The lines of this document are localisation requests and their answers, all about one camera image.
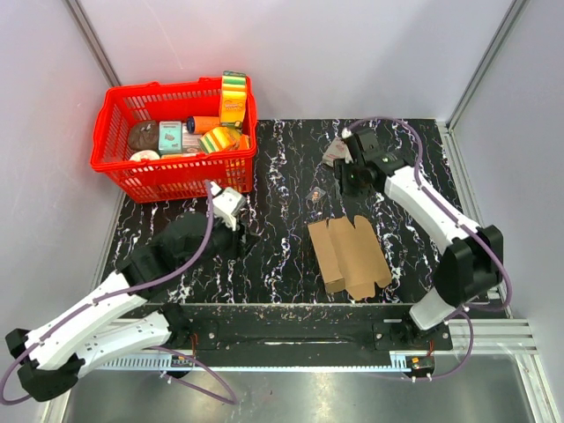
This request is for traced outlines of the brown cardboard box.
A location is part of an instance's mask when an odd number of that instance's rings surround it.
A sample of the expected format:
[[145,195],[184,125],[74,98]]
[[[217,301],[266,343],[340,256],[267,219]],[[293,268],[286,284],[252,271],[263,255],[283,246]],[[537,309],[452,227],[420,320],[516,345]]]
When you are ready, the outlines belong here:
[[326,293],[345,291],[361,301],[391,284],[390,267],[367,218],[325,219],[309,224],[308,233]]

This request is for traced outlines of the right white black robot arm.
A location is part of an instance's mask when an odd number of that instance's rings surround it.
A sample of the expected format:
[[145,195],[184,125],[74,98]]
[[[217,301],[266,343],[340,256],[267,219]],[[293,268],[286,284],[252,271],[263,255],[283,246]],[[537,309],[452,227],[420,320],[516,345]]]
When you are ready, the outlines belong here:
[[450,204],[400,151],[386,152],[370,129],[341,133],[350,158],[334,161],[340,190],[358,195],[370,190],[403,207],[425,230],[441,255],[433,288],[409,310],[401,327],[405,345],[420,349],[432,329],[503,279],[503,235],[482,227]]

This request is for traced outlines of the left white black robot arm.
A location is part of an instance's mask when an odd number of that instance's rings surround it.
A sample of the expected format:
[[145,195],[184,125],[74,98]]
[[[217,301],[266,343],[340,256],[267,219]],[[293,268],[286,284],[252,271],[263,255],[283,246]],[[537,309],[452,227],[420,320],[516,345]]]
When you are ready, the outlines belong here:
[[245,257],[259,237],[243,223],[188,213],[135,247],[83,300],[40,328],[14,329],[5,337],[27,397],[45,402],[73,388],[97,367],[152,347],[182,348],[193,336],[178,305],[165,305],[129,325],[115,319],[141,308],[195,264],[219,256]]

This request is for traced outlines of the grey card box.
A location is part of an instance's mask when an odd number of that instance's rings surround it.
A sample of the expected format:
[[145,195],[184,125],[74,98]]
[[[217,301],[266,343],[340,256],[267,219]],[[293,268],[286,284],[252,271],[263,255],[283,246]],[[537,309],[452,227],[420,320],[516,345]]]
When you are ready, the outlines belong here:
[[323,164],[329,167],[334,167],[334,162],[336,160],[344,160],[346,164],[353,162],[347,145],[339,137],[335,137],[331,141],[322,157]]

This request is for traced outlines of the pink white flat box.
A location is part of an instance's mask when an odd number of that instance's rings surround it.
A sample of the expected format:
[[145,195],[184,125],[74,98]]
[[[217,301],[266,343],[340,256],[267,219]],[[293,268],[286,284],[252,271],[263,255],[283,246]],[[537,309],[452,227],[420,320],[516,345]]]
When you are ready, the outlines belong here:
[[189,133],[187,124],[182,124],[182,152],[183,153],[199,153],[202,151],[200,145],[200,136],[198,134]]

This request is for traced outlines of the teal small box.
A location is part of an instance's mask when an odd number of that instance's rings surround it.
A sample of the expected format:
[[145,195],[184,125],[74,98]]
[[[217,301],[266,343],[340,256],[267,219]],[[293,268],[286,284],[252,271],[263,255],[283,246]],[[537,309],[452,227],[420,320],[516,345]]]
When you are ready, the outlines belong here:
[[160,155],[182,152],[182,122],[161,121],[159,125],[158,149]]

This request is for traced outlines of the small clear packet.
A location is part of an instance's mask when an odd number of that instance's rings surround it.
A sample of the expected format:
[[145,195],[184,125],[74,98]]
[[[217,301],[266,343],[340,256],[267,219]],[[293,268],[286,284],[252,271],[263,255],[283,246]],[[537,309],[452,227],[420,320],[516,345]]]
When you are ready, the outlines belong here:
[[310,200],[312,203],[318,202],[322,197],[323,197],[323,191],[320,190],[320,189],[313,189],[313,190],[309,193],[309,200]]

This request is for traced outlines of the lying yellow green sponge pack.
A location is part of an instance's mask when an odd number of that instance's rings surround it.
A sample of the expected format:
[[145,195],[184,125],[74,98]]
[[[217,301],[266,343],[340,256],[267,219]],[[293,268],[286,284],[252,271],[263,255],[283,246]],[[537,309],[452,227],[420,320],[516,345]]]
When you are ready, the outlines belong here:
[[225,152],[237,148],[240,144],[241,133],[230,127],[219,126],[209,130],[199,138],[199,145],[203,152]]

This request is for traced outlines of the orange snack packet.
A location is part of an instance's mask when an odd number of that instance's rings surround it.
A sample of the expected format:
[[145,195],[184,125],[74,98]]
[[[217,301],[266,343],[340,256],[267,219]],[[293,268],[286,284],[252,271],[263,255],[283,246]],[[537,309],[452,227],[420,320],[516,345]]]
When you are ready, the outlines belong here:
[[241,134],[241,136],[239,137],[238,144],[237,144],[237,149],[239,151],[245,151],[245,150],[248,150],[249,147],[250,147],[249,137],[245,134]]

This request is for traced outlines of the white round tape roll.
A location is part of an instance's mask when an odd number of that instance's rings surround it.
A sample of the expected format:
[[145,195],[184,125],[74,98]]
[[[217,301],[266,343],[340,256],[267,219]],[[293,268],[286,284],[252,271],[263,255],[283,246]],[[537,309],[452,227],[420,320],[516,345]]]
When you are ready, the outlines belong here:
[[145,160],[152,161],[159,159],[160,159],[160,155],[153,150],[143,150],[143,151],[135,152],[130,156],[130,161],[135,161],[135,162],[142,162]]

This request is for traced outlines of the orange cylinder can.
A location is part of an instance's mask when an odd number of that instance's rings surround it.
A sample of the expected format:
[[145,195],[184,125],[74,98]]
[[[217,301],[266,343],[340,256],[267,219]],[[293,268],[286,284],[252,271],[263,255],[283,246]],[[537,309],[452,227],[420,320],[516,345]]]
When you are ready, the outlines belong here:
[[186,120],[187,131],[190,134],[205,134],[220,126],[220,119],[217,116],[191,115]]

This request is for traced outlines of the red plastic shopping basket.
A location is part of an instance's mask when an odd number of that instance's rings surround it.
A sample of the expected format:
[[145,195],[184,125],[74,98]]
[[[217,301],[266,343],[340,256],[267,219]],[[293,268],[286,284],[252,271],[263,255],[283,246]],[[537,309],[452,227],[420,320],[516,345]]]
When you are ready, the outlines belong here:
[[140,162],[131,158],[128,136],[137,123],[214,115],[219,112],[220,87],[219,77],[201,77],[192,82],[110,88],[94,124],[92,170],[107,176],[139,204],[203,197],[205,181],[251,192],[257,151],[257,106],[252,92],[242,124],[249,137],[247,150]]

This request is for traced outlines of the brown round bread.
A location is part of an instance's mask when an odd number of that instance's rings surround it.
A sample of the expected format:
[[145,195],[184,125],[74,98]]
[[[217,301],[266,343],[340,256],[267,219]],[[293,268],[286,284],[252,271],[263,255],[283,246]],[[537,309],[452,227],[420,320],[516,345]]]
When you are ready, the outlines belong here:
[[128,147],[132,151],[154,150],[159,148],[160,127],[156,121],[136,123],[128,135]]

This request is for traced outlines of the tall yellow green sponge pack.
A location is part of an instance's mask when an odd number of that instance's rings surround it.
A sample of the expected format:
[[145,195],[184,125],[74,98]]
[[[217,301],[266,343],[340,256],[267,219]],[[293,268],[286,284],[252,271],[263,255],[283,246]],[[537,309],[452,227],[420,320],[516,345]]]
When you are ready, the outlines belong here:
[[241,129],[246,114],[247,76],[226,70],[221,78],[219,119],[223,126]]

